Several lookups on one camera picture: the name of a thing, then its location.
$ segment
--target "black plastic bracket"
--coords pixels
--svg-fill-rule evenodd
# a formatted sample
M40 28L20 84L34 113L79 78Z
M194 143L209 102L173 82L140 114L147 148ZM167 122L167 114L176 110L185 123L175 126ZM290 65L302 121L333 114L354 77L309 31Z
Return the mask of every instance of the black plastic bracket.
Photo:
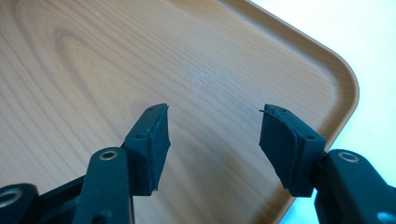
M320 223L396 223L396 193L363 156L324 152L325 140L289 110L266 105L260 146L285 189L315 201Z
M121 147L92 155L87 174L38 196L35 186L0 189L0 224L134 223L132 196L158 189L170 147L167 104L146 109Z

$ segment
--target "metal screw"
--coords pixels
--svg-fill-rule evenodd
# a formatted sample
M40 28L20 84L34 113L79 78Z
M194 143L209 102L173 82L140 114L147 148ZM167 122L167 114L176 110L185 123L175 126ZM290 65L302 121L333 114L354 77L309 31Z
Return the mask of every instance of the metal screw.
M0 208L15 203L22 196L20 189L8 189L0 194Z
M338 156L344 161L349 161L349 162L358 162L361 160L359 159L359 157L357 157L356 155L350 152L340 152L338 153Z
M117 151L110 150L110 151L106 151L106 152L102 153L99 156L99 159L101 159L102 161L110 161L110 160L113 160L114 158L116 158L118 155L119 155L119 153Z

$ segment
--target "wooden surface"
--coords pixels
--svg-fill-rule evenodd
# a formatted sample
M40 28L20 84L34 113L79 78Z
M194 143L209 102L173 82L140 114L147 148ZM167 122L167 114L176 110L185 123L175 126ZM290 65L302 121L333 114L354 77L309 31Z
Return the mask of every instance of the wooden surface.
M274 222L290 196L258 146L259 109L284 106L330 144L357 101L342 60L248 2L0 2L0 186L83 175L168 103L172 146L136 222Z

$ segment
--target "white background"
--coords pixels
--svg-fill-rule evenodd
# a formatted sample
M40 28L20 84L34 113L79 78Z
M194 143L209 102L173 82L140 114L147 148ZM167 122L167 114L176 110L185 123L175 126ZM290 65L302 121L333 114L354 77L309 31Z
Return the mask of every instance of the white background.
M361 154L395 187L396 1L252 2L332 49L350 65L361 96L332 148ZM314 197L297 199L282 223L318 223Z

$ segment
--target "wood grain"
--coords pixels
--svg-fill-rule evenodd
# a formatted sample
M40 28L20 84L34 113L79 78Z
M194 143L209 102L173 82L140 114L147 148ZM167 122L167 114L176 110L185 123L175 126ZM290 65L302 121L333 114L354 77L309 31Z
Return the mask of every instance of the wood grain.
M172 146L137 223L269 223L290 203L258 146L264 104L328 139L358 84L335 54L244 1L0 2L0 186L85 174L166 102Z

